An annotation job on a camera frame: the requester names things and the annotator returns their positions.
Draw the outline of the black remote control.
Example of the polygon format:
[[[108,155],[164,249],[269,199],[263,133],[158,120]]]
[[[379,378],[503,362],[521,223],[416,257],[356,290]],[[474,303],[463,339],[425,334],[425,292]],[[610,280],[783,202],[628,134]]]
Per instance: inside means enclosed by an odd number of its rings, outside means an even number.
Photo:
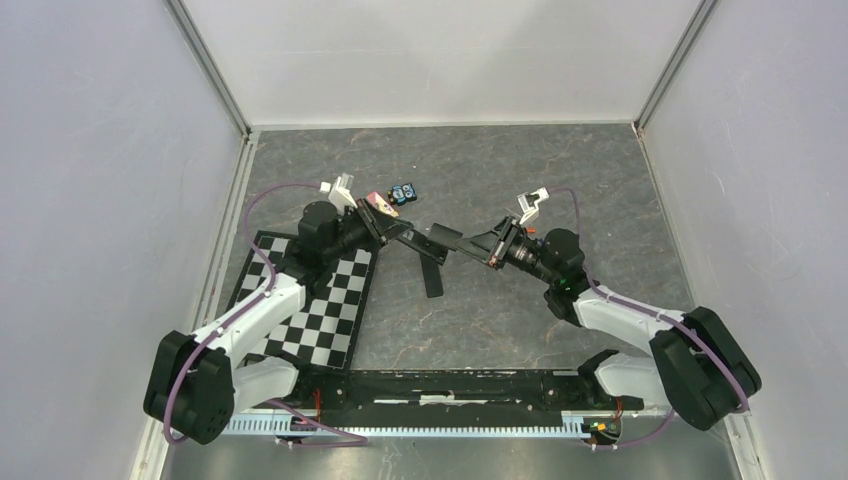
[[[415,229],[407,230],[397,238],[397,241],[418,252],[423,257],[434,261],[437,265],[443,265],[445,263],[449,251],[448,248],[435,243]]]

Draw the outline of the black battery cover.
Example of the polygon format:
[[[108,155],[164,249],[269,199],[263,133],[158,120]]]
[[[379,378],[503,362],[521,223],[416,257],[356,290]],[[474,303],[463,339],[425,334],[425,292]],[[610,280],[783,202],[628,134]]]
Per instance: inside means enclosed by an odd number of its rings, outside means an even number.
[[[434,223],[429,230],[428,241],[448,250],[456,249],[456,242],[463,234],[450,227]]]

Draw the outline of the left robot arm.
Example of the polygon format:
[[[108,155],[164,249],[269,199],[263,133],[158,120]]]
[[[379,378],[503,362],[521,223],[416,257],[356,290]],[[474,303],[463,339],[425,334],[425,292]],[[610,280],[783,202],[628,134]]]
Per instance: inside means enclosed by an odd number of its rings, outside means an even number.
[[[309,375],[278,357],[248,366],[244,358],[283,320],[311,304],[345,255],[382,247],[413,228],[363,199],[343,208],[329,201],[307,205],[284,256],[277,262],[260,256],[269,275],[253,293],[208,325],[190,334],[172,331],[160,341],[143,410],[162,423],[166,441],[206,445],[248,408],[273,400],[306,405],[314,394]]]

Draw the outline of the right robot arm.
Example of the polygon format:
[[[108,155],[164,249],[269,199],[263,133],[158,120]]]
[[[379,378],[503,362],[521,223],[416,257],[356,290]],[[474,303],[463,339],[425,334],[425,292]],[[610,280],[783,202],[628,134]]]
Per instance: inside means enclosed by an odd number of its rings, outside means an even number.
[[[665,310],[622,296],[590,277],[579,235],[556,228],[537,239],[506,217],[489,231],[449,244],[492,269],[513,266],[546,283],[555,317],[600,331],[643,352],[602,355],[577,382],[580,400],[602,408],[625,396],[666,406],[706,431],[748,410],[762,378],[720,316],[699,306]]]

